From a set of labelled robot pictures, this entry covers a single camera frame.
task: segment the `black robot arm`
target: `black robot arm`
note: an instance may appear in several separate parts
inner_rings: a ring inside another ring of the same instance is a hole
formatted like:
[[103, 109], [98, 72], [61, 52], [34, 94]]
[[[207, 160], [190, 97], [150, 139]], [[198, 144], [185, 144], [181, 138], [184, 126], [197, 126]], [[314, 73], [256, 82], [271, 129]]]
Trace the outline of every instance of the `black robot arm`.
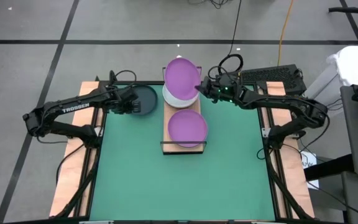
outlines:
[[258, 94], [247, 89], [235, 74], [225, 73], [216, 75], [216, 78], [205, 77], [196, 89], [205, 97], [213, 99], [213, 103], [228, 101], [245, 110], [263, 107], [290, 110], [295, 118], [283, 126], [271, 127], [268, 133], [267, 144], [275, 149], [282, 147], [288, 135], [304, 128], [322, 127], [328, 111], [327, 107], [315, 100]]
[[87, 95], [48, 102], [30, 113], [23, 115], [27, 131], [31, 136], [44, 137], [48, 133], [78, 137], [87, 147], [98, 147], [98, 135], [90, 125], [82, 127], [65, 124], [55, 119], [66, 113], [89, 107], [102, 108], [104, 112], [117, 114], [140, 111], [140, 103], [135, 101], [137, 94], [131, 86], [117, 88], [114, 85], [101, 86]]

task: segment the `wooden board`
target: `wooden board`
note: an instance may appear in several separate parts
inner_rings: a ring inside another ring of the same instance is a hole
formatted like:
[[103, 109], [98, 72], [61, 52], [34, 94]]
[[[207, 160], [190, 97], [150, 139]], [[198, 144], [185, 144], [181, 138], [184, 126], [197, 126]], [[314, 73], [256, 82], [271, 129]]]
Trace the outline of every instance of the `wooden board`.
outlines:
[[[168, 133], [168, 122], [171, 119], [172, 115], [175, 114], [177, 111], [191, 109], [199, 114], [201, 114], [201, 106], [200, 106], [200, 99], [198, 98], [191, 106], [183, 109], [178, 109], [170, 106], [167, 102], [164, 101], [164, 128], [163, 128], [163, 141], [172, 141], [171, 137]], [[195, 147], [182, 147], [177, 144], [163, 144], [162, 145], [162, 152], [164, 154], [178, 154], [178, 153], [202, 153], [204, 152], [203, 144], [200, 144]]]
[[[99, 82], [83, 82], [81, 85], [80, 95], [85, 95], [97, 88]], [[74, 113], [73, 125], [82, 126], [91, 124], [94, 108], [86, 108], [76, 111]], [[98, 125], [101, 124], [103, 113], [99, 110]], [[82, 145], [82, 141], [78, 138], [69, 139], [65, 151], [67, 156], [74, 151], [78, 146]], [[85, 147], [80, 149], [69, 157], [62, 165], [59, 174], [59, 181], [56, 186], [55, 196], [53, 198], [52, 207], [50, 209], [50, 216], [54, 216], [61, 212], [66, 204], [70, 201], [76, 190], [78, 189], [81, 171], [85, 159]], [[89, 165], [92, 166], [93, 158], [91, 158]], [[83, 204], [88, 201], [89, 188], [83, 194]], [[85, 210], [81, 209], [80, 215], [84, 215]]]
[[[283, 83], [267, 82], [267, 92], [270, 95], [285, 95]], [[276, 125], [282, 126], [292, 120], [289, 110], [272, 109], [272, 114], [274, 123]], [[295, 139], [286, 138], [284, 140], [284, 144], [293, 146], [298, 149], [298, 143]], [[306, 177], [305, 173], [303, 172], [303, 166], [299, 153], [288, 146], [283, 146], [280, 150], [280, 154], [283, 164], [285, 181], [287, 183], [287, 189], [291, 192], [292, 196], [303, 208], [303, 210], [311, 217], [314, 217], [313, 206], [311, 204], [309, 190], [306, 183]], [[297, 218], [297, 215], [294, 211], [292, 211], [292, 214], [293, 218]]]

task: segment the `green table surface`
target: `green table surface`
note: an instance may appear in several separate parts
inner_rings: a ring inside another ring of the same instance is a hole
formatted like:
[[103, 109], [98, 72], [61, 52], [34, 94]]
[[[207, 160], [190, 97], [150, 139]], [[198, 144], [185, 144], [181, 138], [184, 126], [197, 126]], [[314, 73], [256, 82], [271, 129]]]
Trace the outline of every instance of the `green table surface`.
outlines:
[[204, 153], [163, 155], [151, 87], [152, 114], [107, 116], [90, 220], [274, 220], [257, 111], [200, 95]]

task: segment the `white bowl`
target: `white bowl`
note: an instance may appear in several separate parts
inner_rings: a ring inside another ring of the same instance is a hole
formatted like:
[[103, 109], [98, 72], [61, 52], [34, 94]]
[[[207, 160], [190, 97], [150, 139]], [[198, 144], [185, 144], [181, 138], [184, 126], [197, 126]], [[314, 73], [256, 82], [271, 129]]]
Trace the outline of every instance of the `white bowl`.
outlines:
[[174, 97], [165, 86], [162, 87], [162, 96], [164, 97], [165, 102], [167, 102], [170, 106], [174, 108], [186, 108], [192, 105], [198, 99], [197, 95], [190, 99], [190, 100], [179, 100], [178, 98]]

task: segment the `black floor stripe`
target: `black floor stripe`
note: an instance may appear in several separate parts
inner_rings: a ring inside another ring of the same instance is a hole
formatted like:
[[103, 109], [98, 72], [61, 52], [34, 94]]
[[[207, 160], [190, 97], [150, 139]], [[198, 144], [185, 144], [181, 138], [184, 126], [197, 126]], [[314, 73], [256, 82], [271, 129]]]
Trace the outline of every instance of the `black floor stripe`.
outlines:
[[[342, 7], [347, 7], [347, 3], [345, 0], [339, 0], [341, 2]], [[351, 13], [346, 13], [347, 20], [349, 20], [351, 27], [353, 29], [354, 35], [358, 40], [358, 27]]]
[[[60, 44], [61, 40], [0, 40], [0, 44]], [[278, 45], [279, 40], [235, 40], [242, 45]], [[78, 45], [231, 44], [231, 40], [64, 40]], [[357, 45], [358, 40], [283, 40], [283, 45]]]
[[[52, 82], [53, 75], [55, 74], [55, 69], [58, 64], [60, 55], [62, 54], [63, 46], [64, 46], [64, 40], [67, 38], [68, 30], [70, 29], [71, 23], [73, 22], [74, 14], [76, 11], [76, 8], [78, 6], [79, 0], [74, 0], [73, 5], [71, 7], [70, 13], [68, 15], [62, 36], [60, 37], [59, 45], [56, 49], [55, 55], [53, 56], [53, 60], [51, 62], [48, 75], [45, 79], [44, 86], [42, 88], [40, 98], [38, 100], [37, 106], [40, 106], [45, 103], [45, 99], [47, 97], [47, 93], [50, 88], [50, 84]], [[21, 148], [21, 151], [19, 153], [19, 157], [17, 158], [16, 165], [14, 167], [14, 170], [11, 175], [11, 179], [9, 180], [7, 189], [5, 191], [4, 197], [1, 202], [0, 206], [0, 223], [4, 222], [6, 212], [9, 208], [9, 204], [11, 203], [13, 193], [16, 189], [17, 181], [19, 180], [20, 174], [23, 169], [25, 158], [27, 157], [27, 153], [30, 148], [32, 136], [27, 134], [24, 138], [24, 142]]]

